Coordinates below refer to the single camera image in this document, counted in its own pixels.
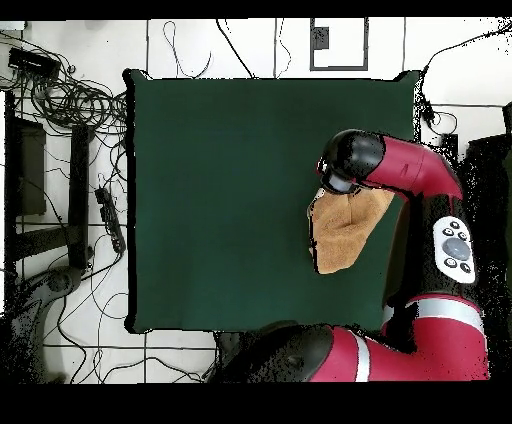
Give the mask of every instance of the green table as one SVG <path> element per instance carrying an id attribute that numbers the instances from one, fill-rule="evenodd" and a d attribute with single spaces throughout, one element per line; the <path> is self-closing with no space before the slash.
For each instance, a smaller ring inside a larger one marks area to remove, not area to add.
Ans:
<path id="1" fill-rule="evenodd" d="M 378 328 L 401 200 L 356 263 L 331 275 L 313 270 L 306 209 L 316 161 L 338 131 L 413 138 L 418 77 L 147 80 L 125 71 L 135 149 L 126 327 L 247 331 L 294 319 Z"/>

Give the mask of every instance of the red robot arm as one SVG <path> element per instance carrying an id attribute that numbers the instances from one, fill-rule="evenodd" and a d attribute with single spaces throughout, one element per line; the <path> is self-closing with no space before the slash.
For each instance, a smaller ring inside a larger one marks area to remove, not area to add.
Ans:
<path id="1" fill-rule="evenodd" d="M 362 186 L 404 199 L 380 341 L 343 327 L 287 326 L 262 335 L 212 382 L 489 378 L 471 233 L 450 165 L 422 145 L 348 130 L 329 141 L 318 172 L 333 193 Z"/>

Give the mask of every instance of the tan cloth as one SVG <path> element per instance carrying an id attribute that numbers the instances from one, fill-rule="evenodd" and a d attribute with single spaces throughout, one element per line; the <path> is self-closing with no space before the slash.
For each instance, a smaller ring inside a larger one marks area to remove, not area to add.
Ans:
<path id="1" fill-rule="evenodd" d="M 352 266 L 391 200 L 393 193 L 381 189 L 362 189 L 357 194 L 320 189 L 308 208 L 310 253 L 316 257 L 318 273 L 331 274 Z"/>

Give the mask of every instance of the white floor tile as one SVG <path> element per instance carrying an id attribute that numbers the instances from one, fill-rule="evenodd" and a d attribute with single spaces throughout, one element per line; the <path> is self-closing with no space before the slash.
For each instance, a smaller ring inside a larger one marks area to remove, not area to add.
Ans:
<path id="1" fill-rule="evenodd" d="M 455 132 L 459 136 L 459 160 L 464 158 L 468 143 L 471 140 L 505 133 L 505 123 L 500 108 L 437 106 L 434 109 L 451 113 L 457 117 Z M 440 124 L 432 128 L 438 133 L 452 131 L 454 128 L 453 118 L 446 115 L 441 115 L 441 117 Z M 425 123 L 422 124 L 421 132 L 424 142 L 437 143 L 439 137 L 432 133 Z"/>
<path id="2" fill-rule="evenodd" d="M 423 69 L 434 53 L 498 25 L 497 18 L 407 18 L 406 69 Z M 499 35 L 438 54 L 425 78 L 425 95 L 433 103 L 512 101 L 510 41 L 510 34 Z"/>
<path id="3" fill-rule="evenodd" d="M 215 349 L 215 340 L 207 331 L 154 330 L 148 334 L 148 347 L 153 346 Z"/>
<path id="4" fill-rule="evenodd" d="M 189 373 L 197 373 L 197 375 L 202 376 L 213 363 L 215 352 L 148 349 L 147 356 L 157 357 L 166 365 Z M 192 380 L 182 372 L 166 368 L 165 365 L 162 365 L 156 360 L 149 360 L 146 364 L 146 381 L 148 383 L 192 382 Z"/>
<path id="5" fill-rule="evenodd" d="M 142 349 L 105 349 L 102 350 L 101 361 L 96 367 L 100 379 L 105 380 L 105 384 L 137 384 L 144 381 L 143 365 L 136 365 L 125 369 L 109 371 L 114 367 L 131 365 L 141 361 L 144 358 Z M 99 384 L 98 378 L 94 373 L 93 358 L 96 349 L 86 349 L 87 358 L 80 372 L 77 374 L 73 384 Z M 79 368 L 84 354 L 80 349 L 73 347 L 56 348 L 45 347 L 44 355 L 48 372 L 65 373 L 66 383 L 69 383 L 76 370 Z"/>
<path id="6" fill-rule="evenodd" d="M 90 244 L 105 234 L 103 228 L 92 227 L 89 231 Z M 128 293 L 128 254 L 121 261 L 106 271 L 82 282 L 80 287 L 68 296 L 66 312 L 62 319 L 61 328 L 66 335 L 85 345 L 98 344 L 98 327 L 102 310 L 111 316 L 103 315 L 100 328 L 100 344 L 112 346 L 143 346 L 143 335 L 129 334 L 124 328 L 124 317 L 127 314 L 127 296 L 125 294 L 110 298 L 116 293 Z M 94 258 L 94 270 L 110 265 L 116 258 L 108 236 L 99 239 Z M 55 329 L 57 318 L 62 310 L 62 301 L 56 301 L 51 307 L 45 323 L 46 343 L 67 343 Z"/>

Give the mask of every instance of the black rectangle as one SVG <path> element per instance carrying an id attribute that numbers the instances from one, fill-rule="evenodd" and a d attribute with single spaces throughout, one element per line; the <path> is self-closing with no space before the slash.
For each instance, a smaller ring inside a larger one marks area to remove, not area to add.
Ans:
<path id="1" fill-rule="evenodd" d="M 16 196 L 16 215 L 43 215 L 46 212 L 44 192 L 44 146 L 46 132 L 41 124 L 14 118 L 14 160 L 23 180 Z"/>
<path id="2" fill-rule="evenodd" d="M 39 255 L 49 250 L 80 243 L 82 227 L 54 227 L 42 230 L 27 231 L 16 236 L 16 260 Z"/>
<path id="3" fill-rule="evenodd" d="M 44 78 L 57 79 L 60 63 L 49 57 L 13 47 L 9 51 L 9 67 L 37 74 Z"/>
<path id="4" fill-rule="evenodd" d="M 86 269 L 88 261 L 89 143 L 93 138 L 94 132 L 87 125 L 72 129 L 68 222 L 81 227 L 81 237 L 69 245 L 68 255 L 69 265 L 78 269 Z"/>
<path id="5" fill-rule="evenodd" d="M 317 48 L 317 30 L 315 27 L 315 18 L 311 18 L 310 24 L 310 52 L 309 52 L 309 70 L 310 71 L 367 71 L 368 70 L 368 34 L 369 34 L 369 20 L 364 18 L 364 39 L 363 39 L 363 64 L 360 66 L 315 66 L 315 50 Z"/>

